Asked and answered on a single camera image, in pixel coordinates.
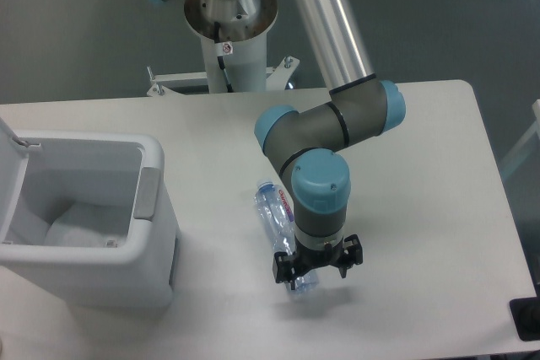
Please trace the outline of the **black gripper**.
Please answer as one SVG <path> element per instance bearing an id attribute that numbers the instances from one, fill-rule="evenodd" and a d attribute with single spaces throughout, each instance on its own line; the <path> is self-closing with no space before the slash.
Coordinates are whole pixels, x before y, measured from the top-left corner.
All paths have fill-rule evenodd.
<path id="1" fill-rule="evenodd" d="M 335 245 L 326 244 L 322 250 L 312 250 L 295 239 L 295 253 L 279 251 L 273 255 L 273 276 L 290 291 L 304 291 L 310 285 L 311 269 L 333 266 L 344 279 L 348 270 L 363 264 L 363 246 L 357 234 L 340 239 Z"/>

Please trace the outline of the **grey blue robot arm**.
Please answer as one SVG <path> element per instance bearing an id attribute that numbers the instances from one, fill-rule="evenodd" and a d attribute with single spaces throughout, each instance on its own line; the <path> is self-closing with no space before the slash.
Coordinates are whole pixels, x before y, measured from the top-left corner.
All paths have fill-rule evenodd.
<path id="1" fill-rule="evenodd" d="M 304 289 L 315 269 L 346 274 L 362 262 L 359 238 L 343 233 L 351 182 L 340 151 L 390 131 L 406 115 L 397 86 L 375 75 L 348 0 L 295 1 L 330 99 L 304 112 L 272 107 L 254 128 L 294 204 L 294 224 L 278 230 L 273 255 L 275 281 L 291 290 Z M 185 0 L 210 92 L 269 89 L 267 32 L 277 14 L 277 0 Z"/>

